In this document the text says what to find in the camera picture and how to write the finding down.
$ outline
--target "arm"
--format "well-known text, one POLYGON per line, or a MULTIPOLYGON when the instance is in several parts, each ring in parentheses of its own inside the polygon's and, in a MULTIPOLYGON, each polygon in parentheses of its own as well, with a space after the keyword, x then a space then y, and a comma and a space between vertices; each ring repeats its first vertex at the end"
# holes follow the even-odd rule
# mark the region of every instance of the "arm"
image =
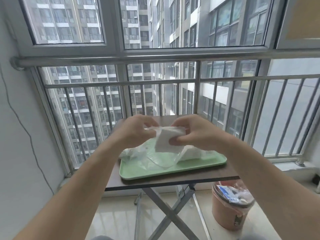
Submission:
POLYGON ((320 239, 320 198, 245 142, 198 115, 178 118, 187 135, 172 145, 194 145, 224 154, 283 240, 320 239))
POLYGON ((143 125, 159 126, 150 116, 126 119, 14 240, 85 239, 120 153, 156 136, 154 130, 145 130, 143 125))

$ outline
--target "hand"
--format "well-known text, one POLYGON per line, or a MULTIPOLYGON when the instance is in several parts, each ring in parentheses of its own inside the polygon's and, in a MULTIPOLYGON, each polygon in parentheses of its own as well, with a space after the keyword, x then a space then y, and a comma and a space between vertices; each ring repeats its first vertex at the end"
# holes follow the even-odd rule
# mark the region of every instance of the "hand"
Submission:
POLYGON ((170 139, 169 143, 174 146, 192 145, 202 150, 214 150, 223 154, 228 148, 230 139, 234 137, 196 114, 180 117, 171 126, 186 128, 185 136, 170 139))
POLYGON ((115 129, 107 141, 116 141, 122 150, 137 147, 156 136, 155 130, 146 130, 143 128, 144 125, 146 127, 159 126, 151 116, 137 114, 127 118, 119 128, 115 129))

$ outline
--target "table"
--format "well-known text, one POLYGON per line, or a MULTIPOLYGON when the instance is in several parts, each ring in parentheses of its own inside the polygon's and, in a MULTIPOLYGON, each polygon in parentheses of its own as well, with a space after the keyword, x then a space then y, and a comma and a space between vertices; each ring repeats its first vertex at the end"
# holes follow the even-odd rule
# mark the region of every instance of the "table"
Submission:
MULTIPOLYGON (((170 126, 176 118, 181 116, 184 115, 155 116, 154 120, 157 121, 160 126, 170 126)), ((125 119, 119 120, 116 123, 114 129, 116 130, 124 121, 125 119)), ((225 165, 135 180, 123 180, 119 175, 119 169, 120 160, 115 164, 112 170, 105 191, 142 189, 151 198, 151 200, 166 214, 166 217, 162 220, 157 229, 150 236, 149 240, 158 239, 171 222, 173 222, 188 239, 198 240, 197 236, 178 216, 178 213, 191 197, 194 198, 207 238, 208 240, 211 240, 208 229, 206 227, 206 223, 199 208, 197 198, 194 194, 194 186, 197 183, 239 179, 237 172, 232 168, 228 161, 225 165), (152 187, 171 185, 177 185, 178 188, 178 201, 172 208, 161 199, 160 195, 154 189, 152 189, 152 187)), ((142 193, 138 195, 134 202, 134 204, 137 205, 134 240, 139 239, 141 196, 142 193)))

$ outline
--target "green tray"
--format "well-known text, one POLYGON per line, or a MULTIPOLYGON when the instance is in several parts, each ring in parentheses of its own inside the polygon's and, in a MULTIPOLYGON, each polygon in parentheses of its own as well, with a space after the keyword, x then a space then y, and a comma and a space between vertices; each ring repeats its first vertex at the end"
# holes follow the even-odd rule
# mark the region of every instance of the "green tray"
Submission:
POLYGON ((177 173, 182 171, 188 171, 192 169, 206 168, 212 166, 218 166, 225 164, 226 157, 220 153, 208 154, 201 159, 190 159, 186 161, 180 161, 176 165, 168 169, 143 169, 140 167, 138 160, 130 160, 128 162, 121 161, 119 174, 122 179, 134 180, 146 177, 158 176, 168 173, 177 173))

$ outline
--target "dark wooden tabletop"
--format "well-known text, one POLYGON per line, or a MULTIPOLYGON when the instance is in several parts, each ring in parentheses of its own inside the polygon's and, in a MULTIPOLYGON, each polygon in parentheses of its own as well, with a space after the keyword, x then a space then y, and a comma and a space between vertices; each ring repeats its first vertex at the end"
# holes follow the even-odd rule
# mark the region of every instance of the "dark wooden tabletop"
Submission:
MULTIPOLYGON (((159 123, 160 126, 170 126, 176 118, 181 116, 183 115, 155 116, 154 119, 159 123)), ((115 129, 117 129, 117 127, 120 126, 124 120, 125 119, 119 120, 115 126, 115 129)), ((212 166, 208 168, 194 169, 134 180, 123 180, 119 175, 119 169, 120 160, 117 161, 112 170, 105 191, 141 189, 149 187, 239 179, 238 174, 228 163, 228 161, 225 165, 221 166, 212 166)))

